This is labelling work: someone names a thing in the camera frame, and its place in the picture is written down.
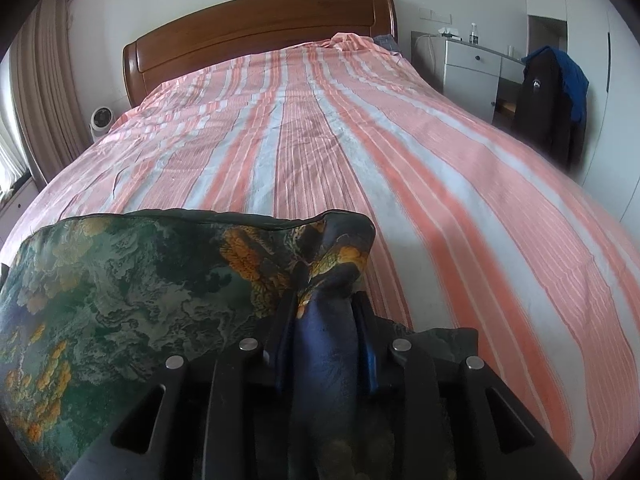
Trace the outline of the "green landscape-print padded jacket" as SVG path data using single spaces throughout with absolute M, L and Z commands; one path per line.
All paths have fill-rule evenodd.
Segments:
M 71 479 L 166 359 L 216 356 L 295 295 L 288 478 L 370 479 L 356 456 L 352 296 L 369 218 L 199 210 L 92 214 L 24 240 L 1 277 L 6 479 Z

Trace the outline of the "pink white striped bed sheet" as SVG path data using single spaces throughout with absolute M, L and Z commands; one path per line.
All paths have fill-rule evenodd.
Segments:
M 376 314 L 475 328 L 480 355 L 587 479 L 608 478 L 638 437 L 632 237 L 369 38 L 338 34 L 160 84 L 43 189 L 1 260 L 69 218 L 168 209 L 364 214 Z

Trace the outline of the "white window bench cabinet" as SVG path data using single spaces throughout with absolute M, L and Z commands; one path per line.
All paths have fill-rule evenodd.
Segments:
M 0 214 L 0 238 L 1 244 L 8 239 L 17 221 L 20 220 L 22 214 L 28 206 L 34 201 L 39 194 L 37 185 L 32 178 L 25 183 L 12 195 L 12 197 L 1 207 Z

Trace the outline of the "small white round fan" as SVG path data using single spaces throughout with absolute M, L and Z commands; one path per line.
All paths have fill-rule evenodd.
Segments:
M 113 111 L 108 106 L 96 108 L 90 117 L 89 128 L 94 142 L 98 142 L 111 130 L 115 122 Z

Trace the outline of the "white sheer curtain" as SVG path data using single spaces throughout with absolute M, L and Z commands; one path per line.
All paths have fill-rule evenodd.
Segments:
M 28 166 L 4 120 L 0 124 L 1 193 L 10 192 L 12 186 L 28 173 Z

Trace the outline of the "white drawer desk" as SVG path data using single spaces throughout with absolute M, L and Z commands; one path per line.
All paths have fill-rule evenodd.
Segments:
M 500 104 L 515 104 L 524 81 L 520 60 L 426 32 L 411 33 L 411 62 L 435 90 L 490 124 Z

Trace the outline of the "beige brown curtain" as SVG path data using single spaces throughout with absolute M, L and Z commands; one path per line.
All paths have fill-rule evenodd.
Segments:
M 40 0 L 10 47 L 14 110 L 29 169 L 45 186 L 90 146 L 70 66 L 68 0 Z

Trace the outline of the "small bottle on desk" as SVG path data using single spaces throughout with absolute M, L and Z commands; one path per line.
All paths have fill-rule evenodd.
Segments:
M 470 34 L 469 34 L 469 43 L 478 44 L 479 41 L 480 41 L 480 37 L 478 36 L 478 32 L 477 32 L 477 24 L 472 23 Z

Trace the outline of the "brown wooden headboard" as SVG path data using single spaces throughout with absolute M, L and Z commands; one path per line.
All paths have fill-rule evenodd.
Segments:
M 194 70 L 338 32 L 397 38 L 394 0 L 230 0 L 177 18 L 122 50 L 127 98 L 136 107 Z

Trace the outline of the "white wardrobe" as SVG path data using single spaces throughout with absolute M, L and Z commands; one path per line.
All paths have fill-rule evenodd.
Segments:
M 589 80 L 574 180 L 639 236 L 639 44 L 610 0 L 526 0 L 527 14 L 566 25 L 566 52 Z

